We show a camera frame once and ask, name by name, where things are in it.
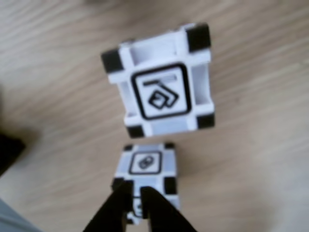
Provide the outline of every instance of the black border frame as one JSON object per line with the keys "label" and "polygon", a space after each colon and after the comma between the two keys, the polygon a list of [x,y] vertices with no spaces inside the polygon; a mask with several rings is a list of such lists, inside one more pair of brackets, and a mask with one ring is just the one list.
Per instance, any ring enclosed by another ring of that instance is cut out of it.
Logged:
{"label": "black border frame", "polygon": [[[132,167],[133,167],[133,162],[134,162],[134,158],[136,155],[138,154],[147,154],[147,153],[158,153],[159,154],[159,170],[156,173],[132,173]],[[130,175],[157,175],[160,174],[162,171],[162,152],[161,151],[147,151],[147,152],[135,152],[132,155],[132,159],[131,159],[131,163],[130,163],[130,167],[129,167],[129,174]]]}
{"label": "black border frame", "polygon": [[[168,114],[168,115],[163,115],[163,116],[147,117],[146,114],[145,114],[141,99],[140,99],[140,93],[139,93],[139,90],[137,88],[136,79],[140,75],[155,73],[155,72],[168,70],[168,69],[176,68],[176,67],[179,67],[181,69],[182,73],[183,73],[183,85],[184,85],[185,98],[186,98],[186,102],[187,102],[186,111]],[[135,96],[136,96],[136,99],[137,99],[137,102],[138,102],[138,105],[139,105],[139,108],[140,108],[140,113],[145,120],[153,120],[153,119],[160,119],[160,118],[166,118],[166,117],[172,117],[172,116],[185,115],[185,114],[188,114],[192,109],[191,97],[190,97],[190,88],[189,88],[189,79],[188,79],[188,71],[187,71],[185,64],[183,64],[183,63],[174,63],[174,64],[171,64],[171,65],[167,65],[167,66],[163,66],[163,67],[159,67],[159,68],[155,68],[155,69],[150,69],[150,70],[134,73],[131,77],[131,82],[132,82],[134,93],[135,93]]]}

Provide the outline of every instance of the black corner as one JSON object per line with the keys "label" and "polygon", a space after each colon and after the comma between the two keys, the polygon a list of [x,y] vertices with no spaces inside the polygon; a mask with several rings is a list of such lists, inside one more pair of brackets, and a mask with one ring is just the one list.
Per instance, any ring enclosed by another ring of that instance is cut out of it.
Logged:
{"label": "black corner", "polygon": [[141,126],[127,127],[126,129],[132,139],[145,137]]}
{"label": "black corner", "polygon": [[118,49],[104,52],[101,59],[107,73],[113,73],[124,69]]}
{"label": "black corner", "polygon": [[164,189],[165,189],[165,194],[168,194],[168,195],[177,194],[176,178],[175,177],[165,177],[164,178]]}
{"label": "black corner", "polygon": [[215,125],[214,114],[197,117],[197,127],[199,129],[214,127],[214,125]]}
{"label": "black corner", "polygon": [[165,149],[174,149],[175,148],[175,144],[174,143],[165,143],[164,144],[164,148]]}
{"label": "black corner", "polygon": [[189,52],[196,52],[211,47],[209,26],[201,24],[187,30]]}
{"label": "black corner", "polygon": [[115,191],[124,181],[124,178],[114,178],[112,181],[112,190]]}
{"label": "black corner", "polygon": [[124,151],[132,151],[133,149],[133,145],[132,144],[128,144],[124,147]]}
{"label": "black corner", "polygon": [[133,225],[134,224],[134,222],[133,222],[133,220],[132,219],[126,219],[126,223],[127,224],[129,224],[129,225]]}

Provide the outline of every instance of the gray object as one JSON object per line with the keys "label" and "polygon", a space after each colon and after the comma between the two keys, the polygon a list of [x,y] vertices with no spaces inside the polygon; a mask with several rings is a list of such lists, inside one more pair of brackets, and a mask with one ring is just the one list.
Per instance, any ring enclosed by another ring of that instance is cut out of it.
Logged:
{"label": "gray object", "polygon": [[1,232],[42,232],[0,199]]}

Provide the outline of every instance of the wooden floor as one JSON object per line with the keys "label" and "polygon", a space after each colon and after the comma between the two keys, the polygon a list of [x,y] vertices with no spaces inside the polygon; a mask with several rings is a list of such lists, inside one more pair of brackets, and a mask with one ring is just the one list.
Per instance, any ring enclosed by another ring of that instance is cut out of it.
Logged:
{"label": "wooden floor", "polygon": [[132,142],[100,53],[187,22],[211,27],[217,125],[133,142],[176,143],[199,232],[309,231],[308,0],[0,1],[2,123],[29,144],[0,197],[45,232],[81,232]]}

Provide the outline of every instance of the cozmo cube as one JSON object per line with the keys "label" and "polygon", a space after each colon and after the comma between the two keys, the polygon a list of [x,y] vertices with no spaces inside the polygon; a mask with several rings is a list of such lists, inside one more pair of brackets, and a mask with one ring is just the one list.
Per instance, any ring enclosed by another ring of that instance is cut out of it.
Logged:
{"label": "cozmo cube", "polygon": [[176,209],[180,209],[174,144],[125,146],[112,182],[112,189],[115,190],[124,181],[131,181],[133,184],[133,210],[127,214],[128,224],[137,225],[142,220],[140,199],[142,187],[153,187]]}
{"label": "cozmo cube", "polygon": [[214,126],[209,83],[211,39],[207,24],[188,24],[101,55],[117,84],[131,138]]}

